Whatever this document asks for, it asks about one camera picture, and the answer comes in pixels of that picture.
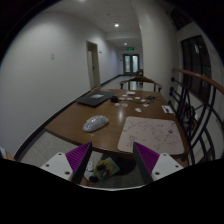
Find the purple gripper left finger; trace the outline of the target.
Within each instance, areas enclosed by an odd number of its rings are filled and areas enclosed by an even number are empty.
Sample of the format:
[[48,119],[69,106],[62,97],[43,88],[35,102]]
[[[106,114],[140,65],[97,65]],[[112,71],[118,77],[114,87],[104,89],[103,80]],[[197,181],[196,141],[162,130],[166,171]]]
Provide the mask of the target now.
[[92,153],[92,143],[83,144],[68,153],[58,152],[41,168],[65,180],[79,184]]

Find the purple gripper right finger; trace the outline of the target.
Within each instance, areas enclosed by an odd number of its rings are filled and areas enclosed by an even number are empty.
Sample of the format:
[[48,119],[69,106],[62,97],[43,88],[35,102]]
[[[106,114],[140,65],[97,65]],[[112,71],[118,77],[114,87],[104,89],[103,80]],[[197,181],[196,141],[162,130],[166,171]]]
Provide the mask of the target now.
[[158,154],[146,146],[135,142],[133,153],[145,184],[152,183],[182,169],[169,154]]

